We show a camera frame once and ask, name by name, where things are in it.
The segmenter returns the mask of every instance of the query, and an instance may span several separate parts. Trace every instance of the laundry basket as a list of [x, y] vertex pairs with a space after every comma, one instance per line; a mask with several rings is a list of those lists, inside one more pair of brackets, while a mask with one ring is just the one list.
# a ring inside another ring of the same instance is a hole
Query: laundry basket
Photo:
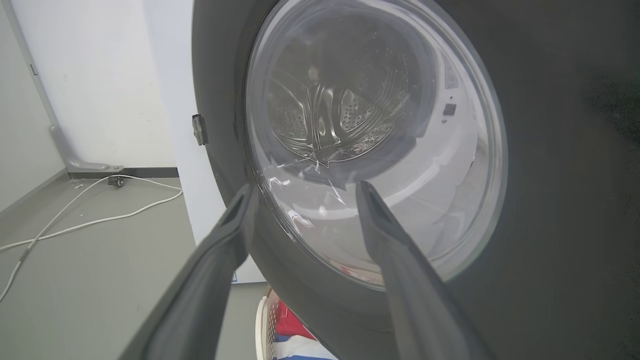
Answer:
[[267, 293], [258, 304], [255, 314], [255, 352], [258, 360], [272, 360], [271, 343], [276, 336], [276, 311], [278, 295], [269, 287]]

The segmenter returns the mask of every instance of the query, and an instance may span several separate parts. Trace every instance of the gray plastic piece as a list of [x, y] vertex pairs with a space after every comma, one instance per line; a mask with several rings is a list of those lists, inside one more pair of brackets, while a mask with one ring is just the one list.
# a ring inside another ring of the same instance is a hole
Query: gray plastic piece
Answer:
[[400, 358], [495, 359], [373, 185], [359, 182], [356, 198], [367, 252], [387, 285]]

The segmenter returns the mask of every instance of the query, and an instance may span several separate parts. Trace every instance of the white wall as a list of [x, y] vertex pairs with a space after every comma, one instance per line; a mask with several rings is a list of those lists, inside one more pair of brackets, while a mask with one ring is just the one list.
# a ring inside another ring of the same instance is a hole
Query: white wall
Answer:
[[65, 168], [0, 3], [0, 211]]
[[141, 0], [12, 4], [78, 156], [126, 167], [174, 167]]

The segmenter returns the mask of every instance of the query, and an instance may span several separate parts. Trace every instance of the power cord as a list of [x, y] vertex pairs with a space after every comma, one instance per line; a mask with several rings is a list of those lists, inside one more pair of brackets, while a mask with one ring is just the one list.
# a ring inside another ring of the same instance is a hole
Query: power cord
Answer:
[[[60, 215], [61, 215], [61, 214], [62, 214], [62, 213], [63, 213], [63, 212], [64, 212], [64, 211], [69, 207], [69, 206], [71, 206], [71, 204], [73, 204], [73, 203], [74, 203], [74, 202], [75, 202], [75, 201], [76, 201], [80, 196], [82, 196], [82, 194], [84, 194], [85, 192], [87, 192], [90, 188], [93, 188], [95, 185], [98, 185], [99, 183], [101, 183], [101, 182], [103, 182], [103, 181], [105, 181], [105, 180], [109, 179], [110, 177], [128, 177], [129, 179], [143, 180], [143, 181], [147, 181], [147, 182], [149, 182], [149, 183], [153, 183], [153, 184], [161, 185], [161, 186], [164, 186], [164, 187], [167, 187], [167, 188], [180, 190], [180, 192], [179, 192], [177, 195], [174, 195], [174, 196], [172, 196], [172, 197], [170, 197], [170, 198], [168, 198], [168, 199], [160, 200], [160, 201], [154, 202], [153, 204], [149, 204], [149, 205], [145, 206], [144, 208], [141, 208], [141, 209], [139, 209], [139, 210], [136, 210], [136, 211], [134, 211], [134, 212], [132, 212], [132, 213], [129, 213], [129, 214], [126, 214], [126, 215], [119, 215], [119, 216], [117, 216], [117, 217], [103, 218], [103, 219], [100, 219], [100, 220], [94, 220], [94, 221], [90, 221], [90, 222], [87, 222], [87, 223], [84, 223], [84, 224], [81, 224], [81, 225], [78, 225], [78, 226], [70, 227], [70, 228], [65, 229], [65, 230], [62, 230], [62, 231], [58, 231], [57, 233], [53, 233], [53, 234], [50, 234], [50, 235], [42, 236], [42, 235], [44, 234], [44, 232], [45, 232], [46, 230], [48, 230], [48, 228], [51, 226], [51, 224], [53, 224], [53, 222], [54, 222], [54, 221], [56, 221], [56, 219], [57, 219], [58, 217], [60, 217]], [[20, 242], [17, 242], [17, 243], [13, 243], [13, 244], [9, 244], [9, 245], [5, 245], [5, 246], [3, 246], [3, 247], [0, 247], [0, 252], [2, 252], [2, 251], [4, 251], [4, 250], [10, 249], [10, 248], [12, 248], [12, 247], [16, 247], [16, 246], [24, 245], [24, 244], [27, 244], [27, 243], [29, 244], [29, 246], [28, 246], [28, 247], [24, 250], [24, 252], [22, 253], [22, 256], [21, 256], [21, 257], [20, 257], [20, 259], [18, 260], [18, 263], [15, 265], [15, 268], [13, 269], [13, 272], [11, 273], [11, 276], [9, 276], [9, 281], [7, 282], [7, 285], [4, 287], [4, 291], [2, 292], [2, 295], [0, 295], [0, 302], [2, 302], [2, 300], [4, 299], [4, 297], [6, 296], [6, 294], [9, 292], [9, 288], [11, 288], [11, 285], [13, 284], [13, 280], [14, 280], [14, 278], [15, 278], [15, 274], [17, 274], [18, 269], [20, 269], [20, 266], [22, 266], [22, 263], [23, 263], [23, 262], [24, 262], [24, 260], [27, 258], [27, 256], [29, 255], [29, 252], [31, 251], [31, 249], [34, 247], [35, 243], [36, 243], [38, 240], [49, 239], [49, 238], [52, 238], [52, 237], [54, 237], [54, 236], [62, 235], [62, 234], [65, 234], [65, 233], [69, 233], [69, 232], [71, 232], [71, 231], [78, 230], [78, 229], [82, 229], [83, 227], [87, 227], [87, 226], [89, 226], [89, 225], [93, 225], [93, 224], [99, 224], [99, 223], [101, 223], [101, 222], [106, 222], [106, 221], [110, 221], [110, 220], [118, 220], [118, 219], [121, 219], [121, 218], [128, 218], [128, 217], [132, 217], [133, 215], [138, 214], [138, 213], [141, 213], [142, 211], [145, 211], [145, 210], [146, 210], [146, 209], [148, 209], [148, 208], [151, 208], [151, 207], [156, 206], [156, 205], [158, 205], [158, 204], [162, 204], [162, 203], [164, 203], [164, 202], [168, 202], [168, 201], [171, 201], [171, 200], [173, 200], [173, 199], [176, 199], [177, 197], [180, 197], [180, 195], [182, 195], [182, 188], [177, 188], [177, 187], [175, 187], [175, 186], [170, 186], [170, 185], [166, 185], [166, 184], [161, 184], [161, 183], [158, 183], [158, 182], [153, 181], [153, 180], [143, 179], [143, 178], [141, 178], [141, 177], [135, 177], [135, 176], [129, 176], [129, 175], [110, 175], [110, 176], [107, 176], [107, 177], [103, 177], [102, 179], [100, 179], [100, 180], [96, 181], [95, 183], [93, 183], [93, 184], [91, 184], [91, 185], [87, 186], [87, 188], [86, 188], [86, 189], [84, 189], [81, 193], [79, 193], [79, 194], [78, 194], [78, 195], [77, 195], [73, 200], [71, 200], [71, 202], [69, 202], [69, 203], [68, 203], [64, 208], [62, 208], [62, 210], [60, 210], [60, 212], [59, 212], [59, 213], [58, 213], [58, 214], [57, 214], [53, 219], [51, 219], [51, 221], [47, 224], [47, 226], [45, 226], [45, 227], [40, 231], [40, 233], [38, 233], [38, 236], [36, 236], [35, 238], [30, 239], [30, 240], [20, 241]]]

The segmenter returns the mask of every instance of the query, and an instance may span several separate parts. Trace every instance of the dark gray washing machine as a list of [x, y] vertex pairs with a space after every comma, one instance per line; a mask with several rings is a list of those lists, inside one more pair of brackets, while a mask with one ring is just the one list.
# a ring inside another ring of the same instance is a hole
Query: dark gray washing machine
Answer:
[[259, 188], [251, 255], [319, 341], [399, 357], [367, 181], [495, 357], [639, 356], [638, 11], [195, 1], [218, 187], [227, 204]]

